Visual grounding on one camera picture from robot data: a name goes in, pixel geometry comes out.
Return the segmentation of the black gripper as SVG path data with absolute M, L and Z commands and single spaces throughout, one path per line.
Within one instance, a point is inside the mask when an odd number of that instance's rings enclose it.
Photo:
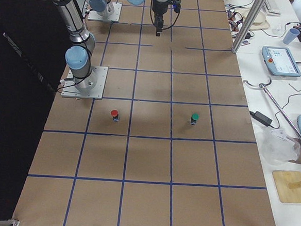
M 163 29 L 163 14 L 168 10 L 170 0 L 152 0 L 152 10 L 154 12 L 154 26 L 156 28 L 156 36 L 159 37 Z

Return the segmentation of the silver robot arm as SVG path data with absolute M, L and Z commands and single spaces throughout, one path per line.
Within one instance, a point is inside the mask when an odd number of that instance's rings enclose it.
M 89 0 L 89 5 L 93 11 L 103 17 L 109 17 L 115 12 L 111 0 Z
M 59 9 L 72 43 L 72 47 L 65 53 L 65 60 L 72 73 L 73 83 L 59 89 L 69 89 L 68 96 L 102 98 L 108 69 L 91 65 L 91 56 L 96 40 L 87 29 L 85 17 L 80 12 L 76 0 L 51 1 Z M 145 2 L 145 0 L 127 1 L 136 6 Z M 90 0 L 89 5 L 92 10 L 103 17 L 108 18 L 114 14 L 113 4 L 110 0 Z

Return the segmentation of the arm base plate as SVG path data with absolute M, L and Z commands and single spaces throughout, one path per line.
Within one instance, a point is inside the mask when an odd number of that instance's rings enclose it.
M 105 0 L 90 0 L 91 11 L 88 20 L 99 22 L 118 22 L 122 9 L 121 3 L 109 2 Z
M 66 98 L 81 98 L 101 100 L 103 98 L 108 67 L 91 67 L 91 74 L 78 85 L 75 85 L 71 70 L 68 71 L 68 78 L 61 89 L 61 96 Z

